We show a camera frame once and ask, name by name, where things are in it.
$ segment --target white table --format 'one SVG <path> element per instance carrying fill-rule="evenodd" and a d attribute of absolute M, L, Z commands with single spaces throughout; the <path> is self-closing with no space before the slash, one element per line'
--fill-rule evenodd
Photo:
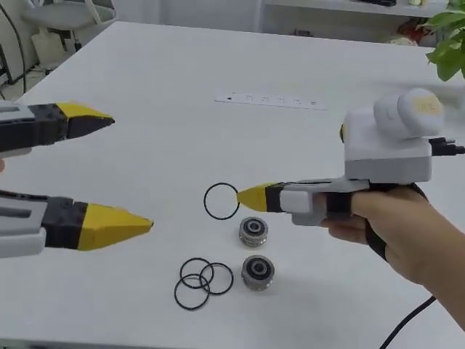
<path fill-rule="evenodd" d="M 23 103 L 78 100 L 114 115 L 112 127 L 25 158 L 1 175 L 6 190 L 70 196 L 152 217 L 150 234 L 90 253 L 48 250 L 2 260 L 0 337 L 157 348 L 377 348 L 429 295 L 370 249 L 263 214 L 258 253 L 276 267 L 272 288 L 239 277 L 254 251 L 240 245 L 241 209 L 227 222 L 203 211 L 219 181 L 261 182 L 342 174 L 339 125 L 347 110 L 390 92 L 443 84 L 415 47 L 116 23 L 30 91 Z M 214 102 L 221 89 L 314 97 L 327 111 Z M 465 143 L 465 121 L 447 136 Z M 430 199 L 465 227 L 464 160 L 438 159 Z M 224 211 L 229 193 L 215 195 Z M 205 257 L 230 265 L 235 286 L 194 313 L 173 288 L 180 265 Z M 222 273 L 218 270 L 218 283 Z M 192 292 L 181 292 L 192 297 Z M 465 336 L 438 304 L 392 348 L 463 348 Z"/>

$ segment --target bearing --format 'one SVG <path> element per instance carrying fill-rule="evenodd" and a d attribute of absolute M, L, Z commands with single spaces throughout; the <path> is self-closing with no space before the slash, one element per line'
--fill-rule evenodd
<path fill-rule="evenodd" d="M 268 225 L 257 217 L 247 217 L 239 225 L 239 239 L 249 247 L 258 247 L 267 240 Z"/>
<path fill-rule="evenodd" d="M 253 291 L 264 291 L 270 287 L 274 275 L 275 266 L 266 257 L 250 256 L 242 264 L 242 280 Z"/>

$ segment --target o-ring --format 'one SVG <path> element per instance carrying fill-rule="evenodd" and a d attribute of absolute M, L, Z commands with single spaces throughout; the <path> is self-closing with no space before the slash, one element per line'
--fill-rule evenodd
<path fill-rule="evenodd" d="M 199 280 L 204 280 L 205 281 L 205 284 L 203 285 L 204 287 L 206 286 L 207 290 L 206 290 L 206 297 L 205 297 L 205 300 L 199 304 L 199 305 L 196 305 L 195 307 L 188 307 L 184 304 L 182 304 L 178 297 L 177 297 L 177 289 L 179 287 L 180 284 L 186 284 L 185 283 L 185 279 L 186 278 L 198 278 Z M 207 279 L 205 277 L 203 277 L 202 275 L 200 274 L 187 274 L 186 276 L 182 277 L 176 284 L 176 286 L 174 287 L 174 300 L 176 301 L 176 303 L 178 304 L 178 306 L 180 306 L 182 309 L 184 310 L 188 310 L 188 311 L 194 311 L 194 310 L 198 310 L 200 308 L 202 308 L 206 303 L 207 301 L 209 300 L 210 298 L 210 285 L 209 285 L 209 282 L 207 281 Z"/>
<path fill-rule="evenodd" d="M 233 185 L 231 185 L 231 184 L 229 184 L 229 183 L 219 182 L 219 183 L 213 184 L 210 188 L 208 188 L 208 189 L 206 190 L 205 195 L 203 196 L 203 207 L 205 208 L 206 213 L 207 213 L 211 218 L 213 218 L 214 220 L 229 220 L 230 218 L 233 218 L 233 217 L 235 216 L 236 213 L 238 213 L 238 211 L 239 211 L 239 206 L 240 206 L 240 202 L 239 202 L 239 201 L 238 201 L 238 205 L 236 206 L 234 212 L 233 212 L 232 214 L 230 214 L 229 216 L 227 216 L 227 217 L 217 217 L 217 216 L 213 215 L 213 214 L 209 211 L 208 207 L 206 206 L 206 198 L 207 198 L 207 196 L 209 195 L 210 190 L 213 189 L 213 188 L 215 188 L 215 187 L 219 187 L 220 185 L 225 185 L 225 186 L 227 186 L 227 187 L 230 187 L 231 189 L 233 189 L 233 190 L 235 191 L 236 195 L 239 193 L 238 190 L 237 190 Z"/>
<path fill-rule="evenodd" d="M 191 258 L 189 260 L 186 260 L 184 262 L 183 265 L 181 265 L 181 269 L 179 269 L 179 278 L 181 279 L 180 282 L 182 282 L 182 284 L 186 287 L 189 287 L 190 289 L 201 289 L 203 288 L 203 285 L 202 283 L 200 282 L 200 286 L 192 286 L 192 285 L 189 285 L 185 280 L 185 277 L 182 276 L 182 271 L 184 270 L 184 267 L 189 264 L 190 262 L 194 262 L 195 260 L 199 260 L 201 262 L 204 262 L 205 264 L 207 264 L 207 267 L 210 265 L 210 262 L 204 258 L 200 258 L 200 257 L 194 257 L 194 258 Z M 214 269 L 213 267 L 210 267 L 211 269 L 211 277 L 210 277 L 210 280 L 206 280 L 207 284 L 209 285 L 211 283 L 211 281 L 213 280 L 213 277 L 214 277 Z"/>
<path fill-rule="evenodd" d="M 230 282 L 230 285 L 229 285 L 229 286 L 226 288 L 226 290 L 224 290 L 224 291 L 221 291 L 221 292 L 213 292 L 213 291 L 210 290 L 210 285 L 208 285 L 209 287 L 208 287 L 208 289 L 206 289 L 205 286 L 207 286 L 207 285 L 203 285 L 203 284 L 202 284 L 202 280 L 201 280 L 201 279 L 202 279 L 202 278 L 205 279 L 205 277 L 203 277 L 203 273 L 205 273 L 205 271 L 206 271 L 207 268 L 211 268 L 211 269 L 213 270 L 213 267 L 214 267 L 214 266 L 223 267 L 224 269 L 226 269 L 227 271 L 229 271 L 230 274 L 231 274 L 231 282 Z M 212 296 L 221 296 L 221 295 L 223 295 L 223 294 L 228 293 L 229 290 L 233 287 L 233 284 L 234 284 L 234 273 L 233 273 L 233 271 L 231 270 L 230 267 L 228 267 L 227 265 L 225 265 L 225 264 L 223 264 L 223 263 L 218 263 L 218 262 L 216 262 L 216 263 L 210 263 L 210 264 L 208 264 L 207 266 L 205 266 L 205 267 L 202 269 L 202 271 L 201 271 L 201 273 L 200 273 L 200 276 L 199 276 L 198 280 L 199 280 L 199 282 L 201 283 L 203 289 L 204 289 L 206 292 L 209 292 Z"/>

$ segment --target yellow logo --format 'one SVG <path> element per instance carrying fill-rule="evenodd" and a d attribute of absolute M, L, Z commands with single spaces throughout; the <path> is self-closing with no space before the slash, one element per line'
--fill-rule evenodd
<path fill-rule="evenodd" d="M 413 97 L 413 107 L 415 112 L 428 115 L 442 115 L 442 106 L 435 96 Z"/>

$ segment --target black cable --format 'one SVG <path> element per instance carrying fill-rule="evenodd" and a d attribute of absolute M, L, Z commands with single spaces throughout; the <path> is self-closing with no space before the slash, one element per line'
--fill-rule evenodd
<path fill-rule="evenodd" d="M 402 330 L 406 324 L 408 324 L 415 316 L 417 316 L 419 313 L 421 313 L 423 310 L 428 308 L 431 304 L 434 303 L 436 300 L 436 297 L 431 296 L 426 302 L 421 304 L 419 307 L 417 307 L 414 311 L 412 311 L 410 314 L 408 314 L 394 329 L 394 331 L 391 332 L 391 334 L 386 338 L 384 343 L 379 347 L 379 349 L 386 349 L 389 344 L 393 341 L 393 339 L 399 334 L 400 330 Z"/>
<path fill-rule="evenodd" d="M 24 55 L 23 43 L 21 42 L 21 37 L 16 29 L 16 25 L 13 23 L 12 18 L 8 15 L 7 11 L 5 10 L 2 4 L 0 4 L 0 10 L 3 12 L 9 24 L 12 26 L 13 31 L 16 35 L 17 44 L 20 47 L 21 60 L 23 61 L 23 93 L 26 93 L 28 91 L 28 86 L 26 83 L 26 58 Z"/>

